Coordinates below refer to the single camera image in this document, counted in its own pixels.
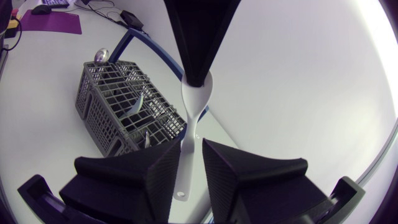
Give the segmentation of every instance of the white spoon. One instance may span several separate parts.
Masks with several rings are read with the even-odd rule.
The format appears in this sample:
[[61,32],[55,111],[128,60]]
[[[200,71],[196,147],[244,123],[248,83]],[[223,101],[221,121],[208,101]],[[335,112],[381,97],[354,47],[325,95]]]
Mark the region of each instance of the white spoon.
[[174,198],[186,202],[191,191],[193,153],[195,151],[195,130],[201,112],[206,108],[213,90],[213,77],[208,72],[202,87],[192,87],[184,74],[181,80],[181,93],[187,111],[187,131],[181,143],[180,162],[175,180]]

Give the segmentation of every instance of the metal spoon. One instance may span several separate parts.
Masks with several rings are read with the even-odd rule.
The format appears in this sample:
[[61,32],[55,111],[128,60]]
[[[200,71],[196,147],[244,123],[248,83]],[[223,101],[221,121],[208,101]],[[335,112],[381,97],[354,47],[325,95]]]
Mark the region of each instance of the metal spoon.
[[149,133],[148,131],[145,131],[145,143],[144,143],[144,149],[149,148],[150,146],[150,138],[149,138]]
[[201,112],[206,108],[213,90],[213,77],[208,72],[202,87],[192,87],[187,77],[182,77],[182,100],[187,111],[187,131],[181,144],[180,162],[175,180],[174,198],[186,202],[191,191],[193,153],[195,151],[195,130]]
[[131,107],[131,109],[129,109],[129,111],[125,112],[120,118],[122,119],[122,118],[128,117],[130,115],[138,114],[138,112],[141,110],[143,102],[144,102],[144,96],[141,93],[140,97],[135,102],[135,104]]
[[104,63],[109,59],[109,51],[105,48],[99,49],[94,56],[95,63]]

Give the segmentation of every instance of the white wall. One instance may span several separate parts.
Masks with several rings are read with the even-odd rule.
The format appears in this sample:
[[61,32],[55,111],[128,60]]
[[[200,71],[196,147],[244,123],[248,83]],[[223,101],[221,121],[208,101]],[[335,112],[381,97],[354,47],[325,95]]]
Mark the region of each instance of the white wall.
[[[115,3],[133,12],[180,62],[163,1]],[[377,36],[363,7],[374,4],[378,1],[240,3],[211,67],[210,101],[213,116],[240,149],[307,159],[307,175],[326,194],[340,177],[356,180],[366,170],[394,125],[398,102],[396,65],[386,61],[397,61],[397,54],[389,54],[398,52],[396,42]],[[385,19],[379,24],[388,28]],[[385,192],[388,178],[375,190]],[[374,211],[366,205],[361,211],[367,208]]]

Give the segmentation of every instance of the white surface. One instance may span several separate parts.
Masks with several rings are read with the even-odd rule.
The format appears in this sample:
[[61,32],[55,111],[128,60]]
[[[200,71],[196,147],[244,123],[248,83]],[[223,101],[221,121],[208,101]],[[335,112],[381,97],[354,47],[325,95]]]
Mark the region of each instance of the white surface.
[[[178,58],[163,1],[116,3]],[[387,139],[398,105],[397,61],[377,0],[244,0],[211,66],[210,110],[240,149],[308,160],[307,175],[328,195],[340,177],[356,180]],[[378,196],[372,203],[382,200],[395,169],[387,171],[367,187]]]
[[[36,0],[28,0],[21,13],[36,4]],[[113,51],[126,30],[92,12],[73,13],[80,15],[82,35],[23,32],[19,45],[9,54],[0,81],[0,176],[19,223],[40,223],[17,193],[24,182],[40,174],[58,196],[76,174],[75,158],[101,157],[75,109],[76,93],[83,62],[92,61],[102,47]],[[135,61],[186,119],[180,82],[150,48],[133,40],[121,60]],[[234,146],[209,113],[199,122],[197,135],[197,148],[201,147],[201,138]],[[195,153],[193,173],[190,201],[173,201],[171,222],[189,220],[206,192],[201,150]]]

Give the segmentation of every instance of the black device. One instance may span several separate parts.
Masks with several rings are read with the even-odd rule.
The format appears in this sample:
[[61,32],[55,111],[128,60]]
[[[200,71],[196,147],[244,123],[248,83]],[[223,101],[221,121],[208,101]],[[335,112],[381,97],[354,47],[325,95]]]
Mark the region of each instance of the black device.
[[48,5],[38,5],[30,13],[32,15],[47,15],[51,13],[51,8]]
[[90,0],[81,0],[81,1],[82,1],[82,3],[85,4],[85,5],[87,5],[87,4],[90,2]]
[[127,26],[133,29],[142,30],[142,22],[131,12],[125,10],[120,13],[120,17],[126,22]]
[[67,8],[69,6],[67,0],[42,0],[42,3],[48,5],[52,9]]

